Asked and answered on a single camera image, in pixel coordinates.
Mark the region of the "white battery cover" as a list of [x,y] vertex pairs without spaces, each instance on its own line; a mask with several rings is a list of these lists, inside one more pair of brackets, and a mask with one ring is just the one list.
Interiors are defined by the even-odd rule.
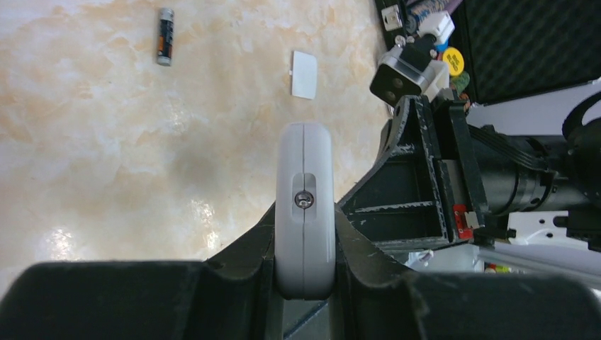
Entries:
[[314,55],[293,51],[291,67],[291,95],[313,100],[318,85],[318,61]]

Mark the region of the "battery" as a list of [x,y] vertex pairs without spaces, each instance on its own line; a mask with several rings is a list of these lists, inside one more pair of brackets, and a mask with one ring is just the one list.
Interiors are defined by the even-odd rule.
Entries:
[[174,11],[170,8],[161,8],[159,10],[157,64],[165,67],[172,65],[173,42]]

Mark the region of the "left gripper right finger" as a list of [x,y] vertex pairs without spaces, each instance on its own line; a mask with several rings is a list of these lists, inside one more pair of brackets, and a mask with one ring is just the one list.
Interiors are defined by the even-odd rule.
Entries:
[[544,274],[420,273],[335,209],[333,339],[599,339],[600,302]]

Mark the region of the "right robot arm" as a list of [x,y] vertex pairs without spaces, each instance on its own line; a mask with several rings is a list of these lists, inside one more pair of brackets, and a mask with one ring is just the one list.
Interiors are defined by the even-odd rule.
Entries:
[[511,213],[599,210],[600,177],[561,135],[511,136],[466,121],[460,101],[404,96],[372,168],[341,199],[385,251],[509,239]]

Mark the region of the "white remote control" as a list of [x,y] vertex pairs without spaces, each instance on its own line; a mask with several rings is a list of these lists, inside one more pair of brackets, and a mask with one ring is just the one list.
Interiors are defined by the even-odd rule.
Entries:
[[279,141],[275,275],[288,300],[325,300],[335,281],[332,139],[320,123],[292,123]]

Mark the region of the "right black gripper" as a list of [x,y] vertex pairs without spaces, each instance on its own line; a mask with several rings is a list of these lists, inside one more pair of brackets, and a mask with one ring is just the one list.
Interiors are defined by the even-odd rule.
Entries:
[[386,251],[471,240],[489,206],[464,103],[402,97],[381,130],[373,166],[339,206]]

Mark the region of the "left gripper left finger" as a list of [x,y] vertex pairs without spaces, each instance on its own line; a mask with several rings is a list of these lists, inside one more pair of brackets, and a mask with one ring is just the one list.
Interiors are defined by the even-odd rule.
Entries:
[[274,209],[205,261],[46,262],[1,300],[2,339],[280,339]]

